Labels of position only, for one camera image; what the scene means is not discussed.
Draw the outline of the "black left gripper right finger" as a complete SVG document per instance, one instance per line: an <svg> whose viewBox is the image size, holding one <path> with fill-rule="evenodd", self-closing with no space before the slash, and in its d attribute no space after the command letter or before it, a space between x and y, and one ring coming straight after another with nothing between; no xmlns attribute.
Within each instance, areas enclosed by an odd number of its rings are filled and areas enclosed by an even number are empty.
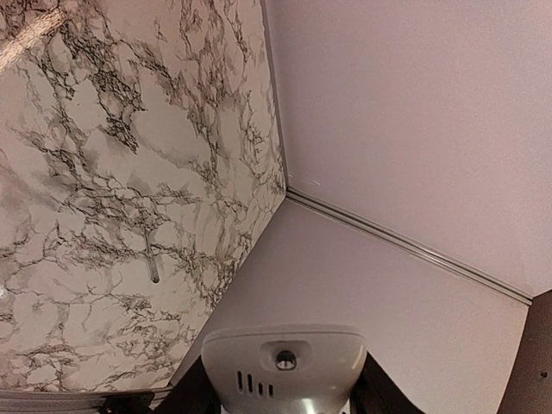
<svg viewBox="0 0 552 414"><path fill-rule="evenodd" d="M369 352L359 379L352 388L349 409L357 414L424 414Z"/></svg>

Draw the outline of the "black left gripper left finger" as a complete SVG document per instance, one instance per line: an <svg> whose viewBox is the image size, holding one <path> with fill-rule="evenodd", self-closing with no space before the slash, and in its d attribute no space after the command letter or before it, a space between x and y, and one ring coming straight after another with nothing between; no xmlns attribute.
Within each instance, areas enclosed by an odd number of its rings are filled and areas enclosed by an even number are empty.
<svg viewBox="0 0 552 414"><path fill-rule="evenodd" d="M153 414L221 414L222 405L201 357L172 388Z"/></svg>

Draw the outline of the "white remote control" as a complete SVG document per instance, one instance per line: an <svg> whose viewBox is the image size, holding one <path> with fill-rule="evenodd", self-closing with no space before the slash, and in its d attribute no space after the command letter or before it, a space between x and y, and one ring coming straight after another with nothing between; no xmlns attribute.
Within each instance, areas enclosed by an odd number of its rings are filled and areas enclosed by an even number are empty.
<svg viewBox="0 0 552 414"><path fill-rule="evenodd" d="M336 324L221 329L201 348L227 413L340 413L366 358L365 337Z"/></svg>

